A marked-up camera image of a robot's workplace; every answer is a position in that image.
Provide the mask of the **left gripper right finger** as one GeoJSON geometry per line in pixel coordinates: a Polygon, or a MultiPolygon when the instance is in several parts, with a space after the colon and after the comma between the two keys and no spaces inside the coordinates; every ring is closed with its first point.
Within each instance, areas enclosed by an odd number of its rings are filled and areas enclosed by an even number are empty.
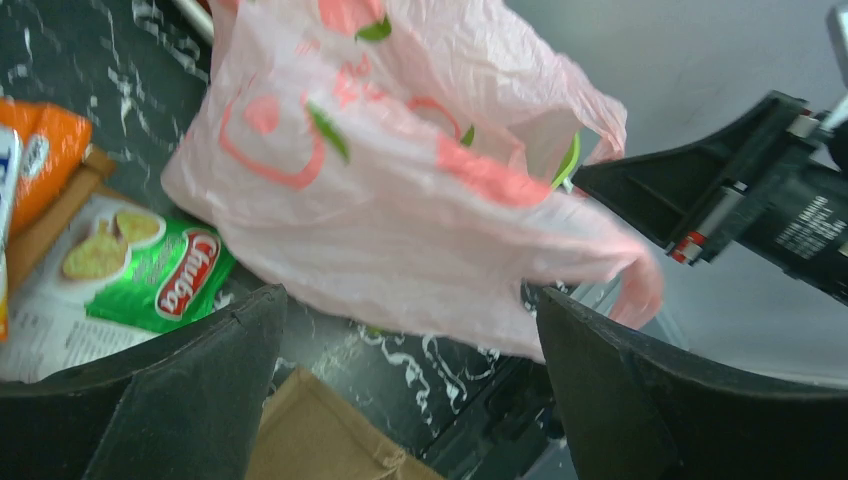
{"type": "Polygon", "coordinates": [[[554,288],[537,325],[581,479],[843,479],[847,393],[726,366],[554,288]]]}

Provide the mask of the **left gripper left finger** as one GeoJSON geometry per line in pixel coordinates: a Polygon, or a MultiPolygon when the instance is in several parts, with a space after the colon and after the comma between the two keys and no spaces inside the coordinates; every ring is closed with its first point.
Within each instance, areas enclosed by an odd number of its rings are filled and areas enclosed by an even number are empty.
{"type": "Polygon", "coordinates": [[[1,386],[5,479],[241,479],[281,346],[267,285],[188,326],[1,386]]]}

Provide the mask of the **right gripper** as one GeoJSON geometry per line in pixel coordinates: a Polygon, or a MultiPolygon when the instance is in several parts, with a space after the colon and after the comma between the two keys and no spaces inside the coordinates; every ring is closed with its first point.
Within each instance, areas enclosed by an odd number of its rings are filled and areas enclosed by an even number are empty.
{"type": "Polygon", "coordinates": [[[847,301],[847,102],[813,113],[772,91],[696,142],[584,166],[572,183],[676,262],[736,242],[847,301]]]}

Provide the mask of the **brown burlap tote bag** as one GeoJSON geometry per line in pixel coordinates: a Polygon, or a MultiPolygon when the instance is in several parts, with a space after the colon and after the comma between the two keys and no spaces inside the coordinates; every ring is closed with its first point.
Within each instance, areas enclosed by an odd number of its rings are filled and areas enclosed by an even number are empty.
{"type": "Polygon", "coordinates": [[[299,367],[265,403],[245,477],[412,480],[441,476],[299,367]]]}

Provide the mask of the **pink plastic grocery bag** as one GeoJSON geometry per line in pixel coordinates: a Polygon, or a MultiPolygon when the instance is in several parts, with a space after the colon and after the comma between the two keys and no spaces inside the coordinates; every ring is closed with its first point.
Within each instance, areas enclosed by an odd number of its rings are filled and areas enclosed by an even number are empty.
{"type": "Polygon", "coordinates": [[[618,280],[638,329],[645,242],[554,189],[574,136],[619,159],[624,106],[501,1],[214,1],[210,85],[164,191],[256,276],[321,311],[543,357],[523,282],[618,280]]]}

